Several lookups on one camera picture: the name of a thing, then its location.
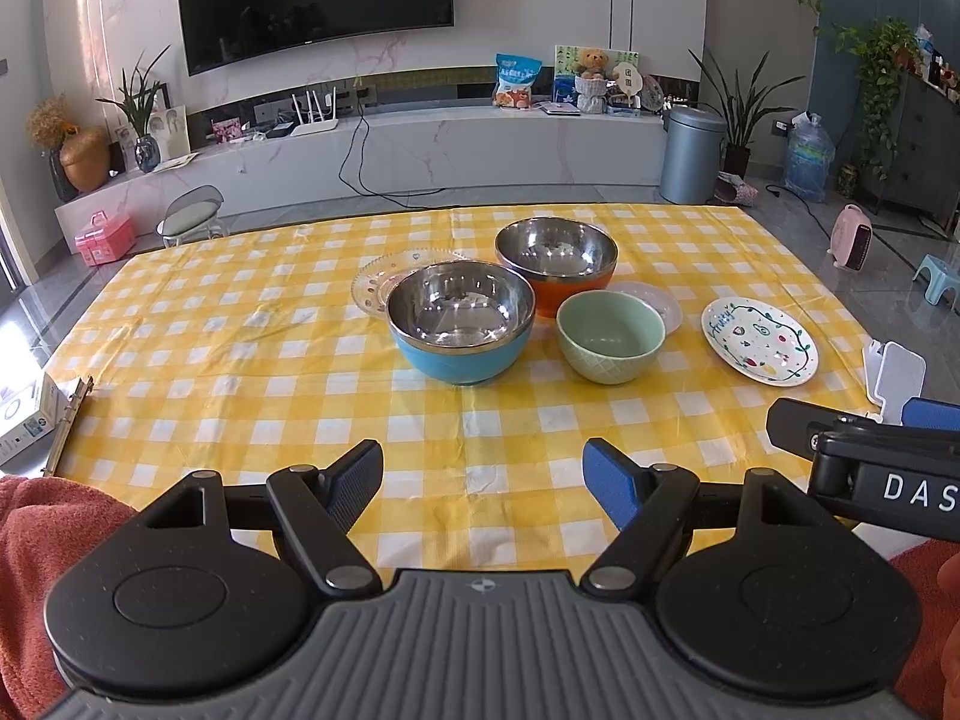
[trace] plastic stool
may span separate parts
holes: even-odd
[[[913,274],[914,281],[917,280],[917,277],[920,276],[920,271],[924,268],[930,274],[930,286],[926,288],[924,295],[926,302],[931,306],[935,306],[940,302],[940,298],[944,296],[944,292],[953,290],[952,309],[956,310],[957,298],[960,298],[960,274],[957,274],[957,271],[951,269],[950,266],[939,257],[927,254],[923,257],[923,261],[920,263],[917,272]]]

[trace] black round disc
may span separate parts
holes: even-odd
[[[293,645],[309,614],[294,570],[201,531],[122,529],[54,586],[45,621],[69,682],[118,697],[198,696]]]
[[[713,678],[799,701],[891,685],[920,630],[913,590],[879,555],[829,529],[791,526],[680,560],[656,593],[656,616]]]

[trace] pink box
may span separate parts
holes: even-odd
[[[73,240],[83,261],[95,266],[119,260],[133,248],[133,237],[133,224],[126,214],[109,218],[103,211],[97,211],[90,224]]]

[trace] yellow checkered tablecloth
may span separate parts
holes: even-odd
[[[685,323],[637,381],[608,388],[580,378],[543,319],[496,380],[464,388],[427,380],[386,323],[350,298],[354,275],[376,257],[443,247],[493,259],[499,228],[544,214],[607,229],[620,248],[617,279],[680,301]],[[790,391],[755,384],[709,349],[700,314],[734,294],[772,303],[808,329],[820,351],[812,381]],[[258,483],[290,464],[328,466],[376,439],[383,487],[350,537],[378,568],[565,566],[579,575],[615,533],[584,487],[587,439],[704,480],[739,482],[750,466],[773,466],[803,483],[808,464],[771,447],[766,410],[780,395],[866,408],[866,340],[740,210],[503,206],[323,221],[140,255],[48,370],[59,381],[89,373],[97,382],[61,473],[134,507],[192,469]],[[698,533],[696,544],[718,538]]]

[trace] gray chair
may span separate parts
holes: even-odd
[[[197,187],[178,197],[157,225],[164,247],[178,247],[195,238],[224,237],[227,230],[217,217],[223,204],[224,196],[212,186]]]

